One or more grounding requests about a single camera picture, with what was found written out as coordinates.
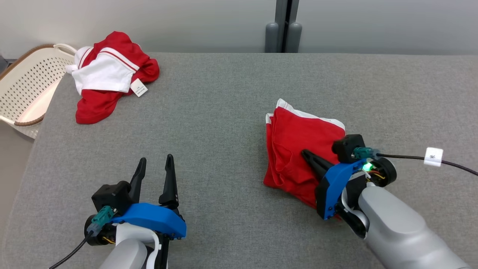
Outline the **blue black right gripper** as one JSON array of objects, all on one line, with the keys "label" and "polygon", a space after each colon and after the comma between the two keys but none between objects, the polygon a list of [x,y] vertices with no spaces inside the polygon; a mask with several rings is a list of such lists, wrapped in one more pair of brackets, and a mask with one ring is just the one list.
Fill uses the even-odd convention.
[{"label": "blue black right gripper", "polygon": [[301,155],[320,180],[316,187],[316,211],[324,220],[348,209],[360,209],[359,197],[368,185],[385,187],[397,178],[395,166],[384,157],[334,165],[307,149]]}]

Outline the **red white jersey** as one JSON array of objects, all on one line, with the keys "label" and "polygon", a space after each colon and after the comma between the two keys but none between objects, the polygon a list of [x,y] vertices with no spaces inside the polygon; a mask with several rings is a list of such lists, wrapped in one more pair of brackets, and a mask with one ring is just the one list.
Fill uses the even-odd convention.
[{"label": "red white jersey", "polygon": [[81,97],[75,114],[78,124],[106,119],[121,97],[141,97],[147,92],[146,84],[160,77],[157,60],[124,32],[112,32],[93,46],[78,49],[74,62],[65,70]]}]

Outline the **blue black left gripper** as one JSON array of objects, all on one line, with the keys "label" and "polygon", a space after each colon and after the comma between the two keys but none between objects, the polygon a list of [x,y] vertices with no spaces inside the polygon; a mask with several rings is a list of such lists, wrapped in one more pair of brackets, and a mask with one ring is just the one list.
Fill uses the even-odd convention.
[{"label": "blue black left gripper", "polygon": [[170,269],[169,243],[186,236],[186,223],[174,213],[179,206],[174,157],[168,154],[165,164],[160,206],[139,203],[147,159],[139,160],[130,181],[129,196],[133,201],[122,216],[113,216],[114,248],[99,269]]}]

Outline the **red shorts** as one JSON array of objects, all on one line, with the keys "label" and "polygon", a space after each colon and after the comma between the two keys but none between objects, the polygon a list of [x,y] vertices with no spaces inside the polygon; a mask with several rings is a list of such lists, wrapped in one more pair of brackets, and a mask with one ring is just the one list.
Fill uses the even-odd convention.
[{"label": "red shorts", "polygon": [[278,99],[274,112],[266,115],[269,162],[264,185],[285,191],[316,209],[314,191],[320,180],[301,152],[307,149],[337,164],[332,145],[344,136],[345,126],[341,121],[302,112],[285,100]]}]

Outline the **grey metal wall post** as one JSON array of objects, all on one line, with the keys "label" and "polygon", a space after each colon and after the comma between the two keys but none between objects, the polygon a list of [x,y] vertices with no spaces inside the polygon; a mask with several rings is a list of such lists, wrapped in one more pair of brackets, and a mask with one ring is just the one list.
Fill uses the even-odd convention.
[{"label": "grey metal wall post", "polygon": [[276,0],[274,22],[265,27],[265,53],[298,53],[302,24],[297,22],[299,0]]}]

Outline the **cream perforated laundry basket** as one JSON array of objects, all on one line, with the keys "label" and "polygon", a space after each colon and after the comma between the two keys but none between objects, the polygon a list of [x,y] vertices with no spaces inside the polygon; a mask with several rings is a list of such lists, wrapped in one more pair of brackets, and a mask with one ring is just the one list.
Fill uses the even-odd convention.
[{"label": "cream perforated laundry basket", "polygon": [[32,139],[37,137],[53,94],[74,62],[67,44],[37,46],[0,74],[0,121]]}]

